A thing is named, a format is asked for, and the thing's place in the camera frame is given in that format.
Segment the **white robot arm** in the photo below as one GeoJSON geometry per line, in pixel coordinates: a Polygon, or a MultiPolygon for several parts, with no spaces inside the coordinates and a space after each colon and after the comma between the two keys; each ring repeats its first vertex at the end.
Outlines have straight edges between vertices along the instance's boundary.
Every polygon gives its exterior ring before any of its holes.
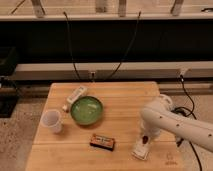
{"type": "Polygon", "coordinates": [[[145,104],[140,112],[145,133],[153,136],[163,129],[213,152],[213,124],[177,115],[173,109],[172,99],[164,94],[145,104]]]}

